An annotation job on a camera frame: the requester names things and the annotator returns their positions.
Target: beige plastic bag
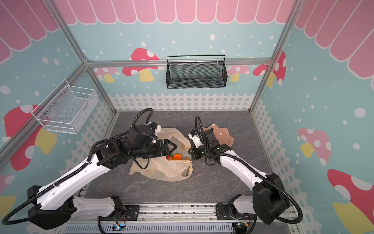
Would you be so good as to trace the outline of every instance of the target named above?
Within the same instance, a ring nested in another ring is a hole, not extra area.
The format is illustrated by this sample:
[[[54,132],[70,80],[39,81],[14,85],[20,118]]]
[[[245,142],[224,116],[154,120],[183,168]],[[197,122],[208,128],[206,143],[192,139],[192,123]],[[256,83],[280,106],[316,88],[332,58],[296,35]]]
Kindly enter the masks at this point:
[[[143,176],[151,179],[163,181],[181,181],[189,178],[192,174],[192,162],[187,150],[191,148],[190,141],[183,136],[183,134],[175,128],[161,128],[157,134],[159,139],[169,139],[177,145],[177,149],[173,151],[174,154],[182,155],[183,160],[168,161],[166,156],[151,158],[146,169],[141,169],[133,162],[130,168],[130,175],[135,172],[140,172]],[[147,165],[147,159],[137,159],[142,167]]]

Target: wall-mounted basket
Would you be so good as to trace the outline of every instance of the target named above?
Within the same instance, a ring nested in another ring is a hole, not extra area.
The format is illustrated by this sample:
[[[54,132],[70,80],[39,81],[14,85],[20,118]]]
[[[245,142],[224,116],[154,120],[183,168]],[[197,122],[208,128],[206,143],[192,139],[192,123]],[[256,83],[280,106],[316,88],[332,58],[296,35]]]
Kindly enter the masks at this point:
[[[168,89],[226,87],[225,55],[178,55],[166,60]]]
[[[67,83],[41,107],[52,93],[32,111],[32,115],[47,131],[78,134],[99,102],[96,90]]]

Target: marble surface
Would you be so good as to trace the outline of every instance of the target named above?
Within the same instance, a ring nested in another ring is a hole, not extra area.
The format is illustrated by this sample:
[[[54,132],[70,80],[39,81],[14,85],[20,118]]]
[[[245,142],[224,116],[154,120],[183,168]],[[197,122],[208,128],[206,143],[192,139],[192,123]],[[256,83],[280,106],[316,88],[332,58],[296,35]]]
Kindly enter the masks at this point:
[[[112,136],[126,131],[138,112],[120,112]],[[270,173],[265,154],[248,111],[159,111],[151,121],[162,127],[177,128],[185,136],[194,129],[199,115],[203,127],[217,124],[234,137],[233,150],[257,169]],[[146,114],[137,124],[144,124]],[[218,164],[208,166],[204,158],[192,162],[190,178],[179,182],[149,179],[140,173],[129,175],[132,161],[96,178],[90,183],[86,198],[117,195],[123,203],[227,202],[236,194],[251,195],[249,188],[230,170]]]

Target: black wire basket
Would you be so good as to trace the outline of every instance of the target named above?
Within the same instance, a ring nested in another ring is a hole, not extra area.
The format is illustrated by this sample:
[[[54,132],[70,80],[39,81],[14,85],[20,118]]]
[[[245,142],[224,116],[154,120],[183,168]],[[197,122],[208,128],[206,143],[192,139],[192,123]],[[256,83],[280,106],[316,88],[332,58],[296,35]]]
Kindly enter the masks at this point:
[[[166,60],[168,89],[226,87],[225,55],[178,55]]]

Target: white wire basket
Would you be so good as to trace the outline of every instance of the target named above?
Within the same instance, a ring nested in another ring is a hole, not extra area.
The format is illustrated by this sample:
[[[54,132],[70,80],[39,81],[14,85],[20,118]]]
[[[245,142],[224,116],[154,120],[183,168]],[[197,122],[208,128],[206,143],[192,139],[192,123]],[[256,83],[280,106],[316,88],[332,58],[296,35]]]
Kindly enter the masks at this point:
[[[67,83],[41,108],[52,93],[32,111],[32,115],[47,131],[78,134],[99,102],[96,90]]]

